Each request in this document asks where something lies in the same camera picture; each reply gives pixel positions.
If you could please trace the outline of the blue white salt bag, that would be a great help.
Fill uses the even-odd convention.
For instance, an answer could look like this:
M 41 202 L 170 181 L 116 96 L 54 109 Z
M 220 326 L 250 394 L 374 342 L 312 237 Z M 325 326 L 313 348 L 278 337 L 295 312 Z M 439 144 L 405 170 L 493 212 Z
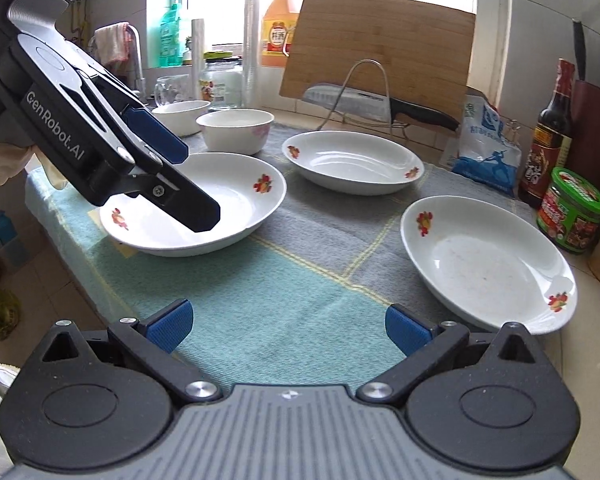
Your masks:
M 506 138 L 505 122 L 496 108 L 481 92 L 468 89 L 451 170 L 514 196 L 520 160 L 521 150 Z

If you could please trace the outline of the chrome faucet with cloth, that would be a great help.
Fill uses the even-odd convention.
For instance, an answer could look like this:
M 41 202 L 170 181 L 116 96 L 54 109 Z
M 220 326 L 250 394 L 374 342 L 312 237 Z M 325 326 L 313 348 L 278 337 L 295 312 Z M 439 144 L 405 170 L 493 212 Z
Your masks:
M 127 84 L 141 101 L 146 100 L 140 34 L 131 23 L 99 27 L 87 47 L 93 58 Z

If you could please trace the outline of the green dish soap bottle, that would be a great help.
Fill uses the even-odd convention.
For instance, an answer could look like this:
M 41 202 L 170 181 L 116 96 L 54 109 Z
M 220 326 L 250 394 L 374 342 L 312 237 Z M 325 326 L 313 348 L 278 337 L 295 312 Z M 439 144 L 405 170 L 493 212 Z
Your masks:
M 159 66 L 181 65 L 181 0 L 168 0 L 160 21 Z

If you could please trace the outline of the white bowl pink flowers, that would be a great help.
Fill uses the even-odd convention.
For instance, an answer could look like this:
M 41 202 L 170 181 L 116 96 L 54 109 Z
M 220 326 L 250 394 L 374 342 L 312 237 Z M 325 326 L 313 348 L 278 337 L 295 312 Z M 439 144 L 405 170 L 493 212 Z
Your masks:
M 266 110 L 232 108 L 201 115 L 196 119 L 210 152 L 254 155 L 264 148 L 274 115 Z

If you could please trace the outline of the dark red knife block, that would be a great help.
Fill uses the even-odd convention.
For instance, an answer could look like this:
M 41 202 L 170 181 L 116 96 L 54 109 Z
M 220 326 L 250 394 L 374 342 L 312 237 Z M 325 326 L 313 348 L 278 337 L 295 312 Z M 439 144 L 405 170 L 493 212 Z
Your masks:
M 572 22 L 577 80 L 571 98 L 572 142 L 566 167 L 600 191 L 600 86 L 586 81 L 584 28 Z

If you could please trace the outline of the orange cooking wine jug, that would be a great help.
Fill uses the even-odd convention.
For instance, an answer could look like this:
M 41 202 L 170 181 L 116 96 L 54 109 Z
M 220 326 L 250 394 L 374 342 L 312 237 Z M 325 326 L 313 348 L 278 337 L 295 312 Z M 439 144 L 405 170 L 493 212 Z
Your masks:
M 273 0 L 262 20 L 260 63 L 284 68 L 303 0 Z

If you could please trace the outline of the grey and teal checked towel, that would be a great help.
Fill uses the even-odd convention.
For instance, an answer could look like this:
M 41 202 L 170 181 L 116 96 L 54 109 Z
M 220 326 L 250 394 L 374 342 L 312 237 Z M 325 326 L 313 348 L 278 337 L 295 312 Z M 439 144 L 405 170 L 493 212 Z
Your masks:
M 432 322 L 450 317 L 403 247 L 400 220 L 409 204 L 450 194 L 527 221 L 534 214 L 519 200 L 434 165 L 391 195 L 332 192 L 286 161 L 282 144 L 290 136 L 291 128 L 275 126 L 262 152 L 286 178 L 282 206 L 252 235 L 211 254 L 162 258 L 124 246 L 74 188 L 56 190 L 42 170 L 27 177 L 26 204 L 102 318 L 144 318 L 175 299 L 189 300 L 195 326 L 178 356 L 224 387 L 356 387 L 401 359 L 385 332 L 390 304 Z

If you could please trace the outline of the dark vinegar bottle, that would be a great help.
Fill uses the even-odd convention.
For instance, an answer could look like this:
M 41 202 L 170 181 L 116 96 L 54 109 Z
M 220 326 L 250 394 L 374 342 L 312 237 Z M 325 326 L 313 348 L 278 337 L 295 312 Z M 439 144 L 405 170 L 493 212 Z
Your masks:
M 519 183 L 518 196 L 539 209 L 555 167 L 565 166 L 571 144 L 571 95 L 576 66 L 561 58 L 552 98 L 539 114 L 531 148 Z

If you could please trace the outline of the glass jar green lid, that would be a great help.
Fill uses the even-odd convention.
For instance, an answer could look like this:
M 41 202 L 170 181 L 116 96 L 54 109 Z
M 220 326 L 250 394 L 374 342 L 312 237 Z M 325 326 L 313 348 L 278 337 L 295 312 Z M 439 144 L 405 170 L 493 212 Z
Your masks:
M 226 110 L 242 105 L 242 59 L 230 52 L 206 52 L 204 69 L 198 84 L 204 101 L 212 110 Z

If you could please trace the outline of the clear glass mug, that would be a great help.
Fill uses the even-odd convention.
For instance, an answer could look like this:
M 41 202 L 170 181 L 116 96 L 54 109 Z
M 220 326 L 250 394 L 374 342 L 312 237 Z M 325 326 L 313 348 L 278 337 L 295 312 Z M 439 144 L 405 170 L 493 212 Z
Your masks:
M 189 101 L 192 98 L 190 76 L 178 74 L 158 77 L 155 83 L 154 97 L 157 106 Z

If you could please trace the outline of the white fruit plate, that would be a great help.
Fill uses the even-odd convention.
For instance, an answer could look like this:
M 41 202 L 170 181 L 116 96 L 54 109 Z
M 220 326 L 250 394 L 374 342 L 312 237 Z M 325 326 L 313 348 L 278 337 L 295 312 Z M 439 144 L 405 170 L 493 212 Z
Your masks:
M 450 311 L 486 330 L 518 322 L 555 333 L 576 313 L 578 288 L 562 253 L 537 228 L 501 207 L 439 195 L 402 214 L 408 258 Z
M 190 257 L 233 245 L 283 203 L 287 182 L 274 166 L 247 155 L 193 154 L 178 166 L 195 193 L 174 195 L 172 214 L 158 197 L 119 194 L 99 208 L 104 230 L 118 242 L 159 257 Z
M 284 141 L 283 155 L 310 182 L 357 196 L 399 192 L 425 174 L 408 148 L 367 133 L 320 130 Z

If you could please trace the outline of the bamboo cutting board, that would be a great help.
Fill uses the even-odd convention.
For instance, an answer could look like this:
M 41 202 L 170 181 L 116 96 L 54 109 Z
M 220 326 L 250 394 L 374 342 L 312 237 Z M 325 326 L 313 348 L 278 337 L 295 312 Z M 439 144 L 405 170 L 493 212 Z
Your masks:
M 342 84 L 462 116 L 476 16 L 415 0 L 303 0 L 279 94 Z

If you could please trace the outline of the plastic wrap roll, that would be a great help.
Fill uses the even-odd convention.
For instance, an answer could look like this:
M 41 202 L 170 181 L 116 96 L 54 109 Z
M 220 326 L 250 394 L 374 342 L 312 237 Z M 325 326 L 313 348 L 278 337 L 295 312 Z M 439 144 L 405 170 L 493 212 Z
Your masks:
M 242 106 L 256 106 L 259 57 L 259 0 L 245 0 L 242 38 Z

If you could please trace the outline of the black handled kitchen knife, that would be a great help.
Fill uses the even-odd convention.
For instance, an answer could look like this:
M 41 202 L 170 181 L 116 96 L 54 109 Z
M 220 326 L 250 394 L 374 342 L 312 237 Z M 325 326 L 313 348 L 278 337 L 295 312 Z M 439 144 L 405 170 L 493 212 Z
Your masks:
M 450 131 L 455 131 L 460 125 L 457 119 L 440 110 L 365 90 L 341 88 L 336 84 L 309 86 L 301 99 L 325 110 L 360 116 L 376 122 L 395 122 L 399 115 L 404 115 L 415 122 Z

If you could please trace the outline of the green lidded sauce jar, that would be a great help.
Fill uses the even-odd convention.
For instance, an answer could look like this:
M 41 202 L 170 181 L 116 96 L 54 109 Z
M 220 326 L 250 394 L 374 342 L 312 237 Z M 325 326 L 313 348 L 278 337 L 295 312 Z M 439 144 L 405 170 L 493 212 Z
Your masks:
M 582 254 L 600 225 L 600 191 L 575 172 L 554 168 L 536 224 L 555 245 Z

